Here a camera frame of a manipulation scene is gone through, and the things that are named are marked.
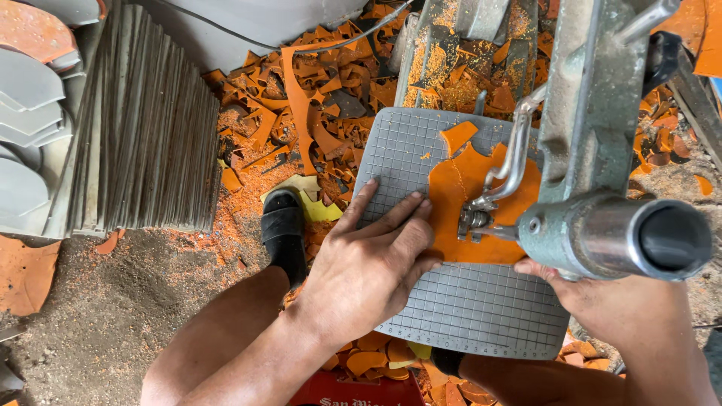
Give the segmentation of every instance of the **foot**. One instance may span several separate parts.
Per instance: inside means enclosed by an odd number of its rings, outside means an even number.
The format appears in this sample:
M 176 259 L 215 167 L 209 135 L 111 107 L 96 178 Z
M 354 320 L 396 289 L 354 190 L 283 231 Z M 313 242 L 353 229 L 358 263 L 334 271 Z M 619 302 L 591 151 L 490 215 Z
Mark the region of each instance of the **foot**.
M 308 276 L 304 224 L 303 207 L 293 190 L 277 189 L 268 195 L 261 217 L 261 242 L 271 257 L 271 265 L 281 267 L 288 275 L 291 289 L 301 286 Z

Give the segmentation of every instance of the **finger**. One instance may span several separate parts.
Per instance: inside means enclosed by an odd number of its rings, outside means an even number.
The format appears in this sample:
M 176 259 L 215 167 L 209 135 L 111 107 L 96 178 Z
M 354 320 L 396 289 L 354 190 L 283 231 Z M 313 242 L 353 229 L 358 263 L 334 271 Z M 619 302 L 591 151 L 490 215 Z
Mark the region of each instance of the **finger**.
M 359 193 L 351 201 L 351 204 L 346 208 L 344 215 L 339 218 L 338 223 L 329 234 L 338 233 L 350 233 L 356 230 L 356 224 L 361 220 L 363 212 L 366 211 L 366 206 L 371 201 L 374 193 L 378 189 L 378 181 L 371 178 L 368 182 L 359 190 Z
M 399 228 L 409 216 L 414 213 L 416 208 L 424 201 L 424 195 L 415 191 L 405 199 L 401 200 L 396 206 L 389 210 L 382 218 L 373 224 L 362 228 L 356 232 L 359 238 L 372 238 L 382 236 Z
M 557 296 L 562 297 L 575 289 L 575 283 L 564 280 L 559 276 L 559 271 L 555 268 L 542 265 L 531 258 L 524 258 L 514 264 L 514 270 L 520 274 L 534 275 L 547 281 Z
M 393 308 L 393 313 L 400 312 L 409 301 L 409 294 L 411 289 L 414 288 L 419 278 L 429 272 L 431 269 L 437 269 L 441 267 L 441 260 L 434 258 L 433 256 L 422 255 L 417 258 L 414 265 L 411 267 L 409 272 L 404 275 L 399 282 L 399 286 L 396 287 L 390 300 L 390 306 Z
M 411 289 L 416 285 L 421 276 L 431 269 L 441 268 L 441 259 L 430 255 L 420 255 L 416 258 L 416 262 L 409 269 L 409 272 L 404 276 L 404 287 L 406 288 L 406 294 L 411 293 Z
M 389 247 L 389 253 L 407 263 L 408 269 L 417 256 L 434 244 L 434 230 L 422 217 L 412 217 Z
M 401 227 L 398 227 L 395 230 L 392 230 L 390 233 L 387 233 L 383 236 L 378 237 L 378 240 L 381 244 L 390 246 L 400 235 L 401 232 L 404 231 L 404 228 L 407 224 L 409 224 L 409 221 L 411 221 L 414 218 L 418 218 L 421 220 L 429 220 L 429 216 L 431 216 L 431 210 L 432 210 L 431 201 L 426 199 L 419 206 L 414 210 L 414 213 L 409 217 L 409 219 L 401 225 Z

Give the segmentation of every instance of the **right hand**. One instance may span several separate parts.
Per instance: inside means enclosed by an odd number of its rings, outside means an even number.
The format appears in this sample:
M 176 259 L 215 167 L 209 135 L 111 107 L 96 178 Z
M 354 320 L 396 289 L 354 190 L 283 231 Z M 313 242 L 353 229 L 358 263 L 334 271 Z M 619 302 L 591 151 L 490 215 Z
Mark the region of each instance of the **right hand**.
M 691 331 L 687 285 L 631 275 L 618 280 L 569 282 L 559 272 L 525 258 L 514 270 L 546 280 L 559 301 L 589 334 L 620 351 L 656 334 Z

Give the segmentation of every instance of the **black rubber cap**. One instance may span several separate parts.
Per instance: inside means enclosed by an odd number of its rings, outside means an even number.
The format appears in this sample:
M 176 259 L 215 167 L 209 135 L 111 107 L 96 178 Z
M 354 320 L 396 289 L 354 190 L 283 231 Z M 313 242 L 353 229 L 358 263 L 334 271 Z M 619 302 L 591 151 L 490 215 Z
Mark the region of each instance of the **black rubber cap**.
M 640 228 L 647 260 L 670 272 L 706 262 L 712 256 L 712 232 L 702 213 L 666 207 L 652 213 Z

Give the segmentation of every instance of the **hand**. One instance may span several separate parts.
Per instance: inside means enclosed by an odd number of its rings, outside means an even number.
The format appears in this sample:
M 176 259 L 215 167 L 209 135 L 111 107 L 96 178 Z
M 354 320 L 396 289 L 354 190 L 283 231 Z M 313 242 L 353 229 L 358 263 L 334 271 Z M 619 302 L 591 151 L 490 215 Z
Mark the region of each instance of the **hand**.
M 319 339 L 336 349 L 400 312 L 421 275 L 441 266 L 439 259 L 419 256 L 434 241 L 426 222 L 431 202 L 419 192 L 376 223 L 356 230 L 377 188 L 371 179 L 346 208 L 287 310 L 305 316 L 315 324 Z
M 665 282 L 641 276 L 619 280 L 582 279 L 569 282 L 551 267 L 522 259 L 514 266 L 521 274 L 546 280 L 566 308 L 592 337 L 617 347 L 691 332 L 690 307 L 684 282 Z

